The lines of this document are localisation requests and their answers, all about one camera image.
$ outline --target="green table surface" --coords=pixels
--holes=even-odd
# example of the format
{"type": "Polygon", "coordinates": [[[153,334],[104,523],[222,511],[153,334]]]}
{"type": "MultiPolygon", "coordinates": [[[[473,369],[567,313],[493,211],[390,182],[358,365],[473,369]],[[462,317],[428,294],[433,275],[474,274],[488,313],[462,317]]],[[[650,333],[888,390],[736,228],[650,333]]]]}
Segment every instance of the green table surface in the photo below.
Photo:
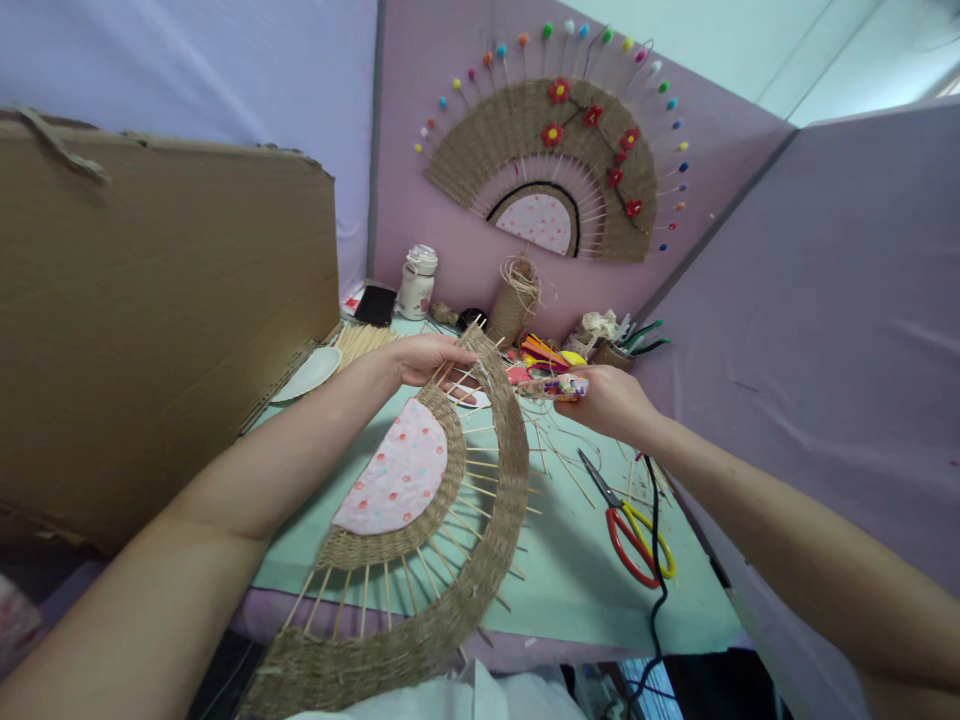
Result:
{"type": "MultiPolygon", "coordinates": [[[[395,320],[394,329],[405,335],[426,331],[423,323],[405,320],[395,320]]],[[[278,535],[254,579],[254,587],[300,593],[334,513],[404,402],[416,392],[416,388],[401,388],[357,437],[323,487],[278,535]]],[[[649,615],[660,591],[644,587],[621,565],[607,531],[606,504],[577,457],[577,448],[583,448],[591,461],[599,466],[606,481],[625,490],[632,460],[630,448],[558,416],[550,405],[529,400],[520,402],[526,416],[537,420],[541,435],[549,436],[554,447],[565,456],[569,470],[596,508],[590,506],[571,473],[548,445],[547,452],[531,453],[530,485],[541,492],[531,494],[529,505],[543,514],[527,514],[514,555],[514,564],[526,579],[513,573],[506,576],[500,593],[512,610],[508,611],[500,602],[494,601],[484,618],[484,627],[533,637],[623,647],[636,650],[638,656],[652,655],[649,615]],[[541,455],[546,462],[546,473],[543,472],[541,455]]],[[[282,410],[283,407],[271,405],[258,422],[282,410]]],[[[465,430],[493,424],[489,409],[473,413],[463,422],[465,430]]],[[[533,424],[524,425],[530,447],[538,448],[533,424]]],[[[323,432],[323,428],[318,427],[317,432],[323,432]]],[[[469,446],[496,445],[492,430],[470,433],[466,437],[469,446]]],[[[470,459],[497,462],[495,453],[472,452],[470,459]]],[[[495,468],[479,469],[496,474],[495,468]]],[[[471,484],[485,487],[483,481],[467,479],[471,484]]],[[[652,499],[643,463],[636,464],[633,489],[635,495],[652,499]]],[[[492,500],[466,488],[461,495],[485,509],[489,509],[487,501],[492,500]]],[[[668,505],[663,498],[660,502],[661,533],[673,551],[678,567],[676,576],[667,581],[669,598],[657,616],[657,631],[664,652],[686,654],[725,650],[739,632],[740,621],[676,498],[671,498],[671,502],[672,505],[668,505]]],[[[461,517],[482,532],[484,518],[469,508],[454,507],[461,517]]],[[[638,509],[650,516],[649,507],[638,505],[638,509]]],[[[447,527],[465,547],[473,546],[475,540],[465,529],[452,521],[447,527]]],[[[460,551],[442,534],[435,537],[448,560],[459,567],[463,561],[460,551]]],[[[424,548],[424,557],[431,572],[445,575],[445,569],[432,548],[424,548]]],[[[396,566],[389,578],[393,611],[410,615],[410,593],[402,569],[399,563],[391,565],[396,566]]],[[[434,592],[415,554],[408,558],[408,567],[414,576],[417,607],[422,609],[434,599],[434,592]]],[[[347,604],[361,604],[362,575],[354,573],[347,588],[347,604]]],[[[382,569],[371,573],[368,608],[386,609],[385,581],[382,569]]],[[[319,587],[319,580],[315,581],[307,595],[315,596],[319,587]]],[[[339,602],[343,592],[343,578],[333,577],[323,597],[339,602]]]]}

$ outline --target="hand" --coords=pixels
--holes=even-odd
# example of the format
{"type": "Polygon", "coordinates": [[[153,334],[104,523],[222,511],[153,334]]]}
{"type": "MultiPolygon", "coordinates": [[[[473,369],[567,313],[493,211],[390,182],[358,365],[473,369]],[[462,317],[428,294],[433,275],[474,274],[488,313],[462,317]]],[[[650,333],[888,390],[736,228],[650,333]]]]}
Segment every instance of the hand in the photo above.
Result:
{"type": "MultiPolygon", "coordinates": [[[[477,354],[465,350],[456,342],[457,338],[450,335],[424,333],[395,340],[384,346],[383,351],[389,356],[396,370],[397,380],[404,385],[423,387],[430,381],[438,367],[453,362],[456,365],[440,383],[441,390],[448,392],[457,382],[463,387],[479,387],[476,380],[466,377],[470,367],[477,361],[477,354]]],[[[445,371],[441,370],[437,379],[443,377],[444,373],[445,371]]],[[[460,388],[451,393],[458,399],[468,394],[460,388]]],[[[476,400],[468,398],[465,402],[475,404],[476,400]]]]}
{"type": "Polygon", "coordinates": [[[557,414],[576,420],[601,435],[643,449],[645,439],[664,424],[664,417],[632,375],[609,365],[581,365],[571,373],[590,381],[586,397],[556,402],[557,414]]]}

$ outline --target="fan decoration on wall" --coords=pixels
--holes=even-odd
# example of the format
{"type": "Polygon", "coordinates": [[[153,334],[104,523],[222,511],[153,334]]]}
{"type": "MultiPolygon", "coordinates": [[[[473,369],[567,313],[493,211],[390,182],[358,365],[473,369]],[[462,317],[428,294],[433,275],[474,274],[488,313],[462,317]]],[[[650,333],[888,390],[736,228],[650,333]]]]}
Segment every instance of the fan decoration on wall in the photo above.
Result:
{"type": "Polygon", "coordinates": [[[468,82],[453,81],[459,122],[441,96],[414,149],[426,156],[431,182],[500,230],[566,257],[642,262],[652,243],[667,249],[654,235],[675,230],[668,215],[685,207],[668,197],[688,187],[679,182],[690,167],[677,157],[690,147],[675,139],[684,126],[674,113],[679,100],[658,77],[661,62],[648,63],[652,41],[635,46],[625,38],[617,53],[608,49],[609,26],[591,40],[589,25],[576,31],[568,20],[563,39],[553,41],[562,43],[554,66],[552,37],[547,23],[540,67],[531,68],[530,36],[519,36],[515,81],[507,46],[487,52],[468,82]],[[654,99],[663,102],[664,122],[648,138],[628,105],[654,99]],[[659,177],[658,160],[670,161],[659,177]],[[672,187],[658,191],[664,181],[672,187]]]}
{"type": "Polygon", "coordinates": [[[271,720],[304,710],[340,710],[441,672],[458,650],[465,660],[462,643],[478,629],[492,643],[481,622],[495,600],[510,610],[500,592],[507,573],[526,579],[513,555],[526,513],[539,514],[527,506],[537,490],[528,485],[531,450],[499,343],[474,324],[458,344],[477,353],[477,362],[446,393],[440,386],[452,365],[439,368],[407,401],[334,516],[240,716],[271,720]],[[478,389],[463,384],[468,377],[478,389]],[[462,420],[482,408],[460,414],[462,399],[453,402],[452,396],[458,387],[486,394],[493,426],[464,429],[462,420]],[[473,446],[467,442],[472,438],[482,439],[473,446]],[[430,585],[434,600],[427,607],[417,605],[414,566],[430,585]],[[331,577],[344,574],[332,633],[318,637],[312,628],[319,601],[331,577]],[[341,614],[351,579],[358,577],[363,578],[359,632],[347,637],[341,614]],[[322,584],[313,600],[306,595],[315,581],[322,584]],[[369,588],[385,591],[386,627],[380,613],[376,623],[367,622],[369,588]],[[409,591],[412,616],[402,608],[397,614],[397,588],[409,591]],[[304,603],[312,608],[305,626],[298,627],[291,621],[304,603]]]}

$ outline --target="pink fabric semicircle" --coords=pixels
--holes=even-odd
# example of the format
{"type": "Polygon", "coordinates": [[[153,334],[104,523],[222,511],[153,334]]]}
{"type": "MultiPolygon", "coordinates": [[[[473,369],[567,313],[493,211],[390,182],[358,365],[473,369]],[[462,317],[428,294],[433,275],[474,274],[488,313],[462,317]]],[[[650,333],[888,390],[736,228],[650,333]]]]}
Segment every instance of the pink fabric semicircle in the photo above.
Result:
{"type": "Polygon", "coordinates": [[[558,255],[566,255],[570,247],[570,215],[550,195],[517,198],[503,211],[497,227],[558,255]]]}
{"type": "Polygon", "coordinates": [[[416,398],[407,400],[333,516],[356,535],[406,527],[433,500],[447,467],[447,436],[416,398]]]}

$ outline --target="cardboard box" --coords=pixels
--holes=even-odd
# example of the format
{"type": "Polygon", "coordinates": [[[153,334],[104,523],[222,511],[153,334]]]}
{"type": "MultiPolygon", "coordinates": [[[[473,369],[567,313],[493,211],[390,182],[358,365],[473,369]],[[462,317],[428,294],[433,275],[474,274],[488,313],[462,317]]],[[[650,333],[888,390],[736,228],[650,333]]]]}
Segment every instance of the cardboard box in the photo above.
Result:
{"type": "Polygon", "coordinates": [[[0,506],[107,552],[339,320],[333,178],[295,152],[7,113],[0,218],[0,506]]]}

